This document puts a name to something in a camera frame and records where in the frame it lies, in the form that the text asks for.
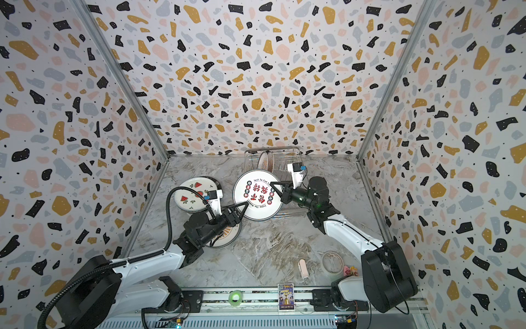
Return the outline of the fruit patterned white plate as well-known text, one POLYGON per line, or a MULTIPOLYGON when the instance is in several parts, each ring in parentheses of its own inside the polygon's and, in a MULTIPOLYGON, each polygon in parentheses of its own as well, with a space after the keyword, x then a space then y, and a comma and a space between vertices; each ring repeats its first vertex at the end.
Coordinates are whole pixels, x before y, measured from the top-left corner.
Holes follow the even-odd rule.
MULTIPOLYGON (((181 184, 189 189, 196 191, 202 197, 208 196, 209 191, 222 188, 219 181, 208 176, 191 178, 181 184)), ((173 201, 178 208, 185 212, 201 212, 206 210, 206 205, 193 192, 188 190, 178 190, 173 194, 173 201)))

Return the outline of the dark rimmed cream plate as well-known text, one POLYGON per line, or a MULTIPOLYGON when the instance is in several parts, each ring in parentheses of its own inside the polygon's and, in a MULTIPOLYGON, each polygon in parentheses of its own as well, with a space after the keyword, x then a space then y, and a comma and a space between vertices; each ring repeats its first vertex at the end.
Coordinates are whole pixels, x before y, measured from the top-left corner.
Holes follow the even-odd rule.
POLYGON ((217 191, 222 191, 223 190, 222 184, 216 178, 210 177, 210 179, 211 179, 212 182, 215 183, 217 191))

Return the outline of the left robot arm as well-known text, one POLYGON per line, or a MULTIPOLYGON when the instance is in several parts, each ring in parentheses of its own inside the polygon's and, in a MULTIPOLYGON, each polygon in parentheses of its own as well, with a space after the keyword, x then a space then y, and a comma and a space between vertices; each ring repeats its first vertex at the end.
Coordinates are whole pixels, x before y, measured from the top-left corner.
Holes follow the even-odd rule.
POLYGON ((46 328, 53 309, 65 328, 96 328, 109 317, 168 303, 180 293, 171 273, 193 264, 223 230, 241 223, 248 205, 226 206, 215 219, 193 214, 168 249, 126 259, 95 257, 45 306, 37 328, 46 328))

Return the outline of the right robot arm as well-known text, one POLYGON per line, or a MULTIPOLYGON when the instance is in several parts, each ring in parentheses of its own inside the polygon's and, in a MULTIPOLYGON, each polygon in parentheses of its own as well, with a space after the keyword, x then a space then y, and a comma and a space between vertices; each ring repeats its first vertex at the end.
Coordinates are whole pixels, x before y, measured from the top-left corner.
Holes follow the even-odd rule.
POLYGON ((292 181, 272 182, 271 186, 283 204, 294 202, 305 208, 315 228, 338 241, 360 261, 361 276, 349 276, 331 284, 330 304, 347 309, 355 302, 368 302, 386 313, 418 293, 400 244, 376 239, 352 225, 330 202, 325 178, 311 178, 306 188, 294 187, 292 181))

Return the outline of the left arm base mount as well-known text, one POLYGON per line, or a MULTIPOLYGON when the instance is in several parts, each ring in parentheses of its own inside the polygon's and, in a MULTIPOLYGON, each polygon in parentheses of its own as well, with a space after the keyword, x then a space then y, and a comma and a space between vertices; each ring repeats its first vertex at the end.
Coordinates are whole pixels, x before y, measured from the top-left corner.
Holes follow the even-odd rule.
POLYGON ((146 314, 160 314, 165 316, 182 316, 199 313, 204 301, 204 291, 183 290, 171 294, 167 300, 157 308, 145 308, 146 314))

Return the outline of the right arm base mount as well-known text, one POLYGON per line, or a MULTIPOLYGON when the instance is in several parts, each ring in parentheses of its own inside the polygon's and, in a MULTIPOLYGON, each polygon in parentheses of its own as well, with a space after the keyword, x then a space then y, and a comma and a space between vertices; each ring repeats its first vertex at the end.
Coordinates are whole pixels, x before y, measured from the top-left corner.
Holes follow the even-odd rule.
POLYGON ((338 311, 338 312, 355 312, 369 311, 368 302, 345 300, 335 289, 314 289, 312 290, 312 299, 310 304, 316 312, 321 311, 338 311))

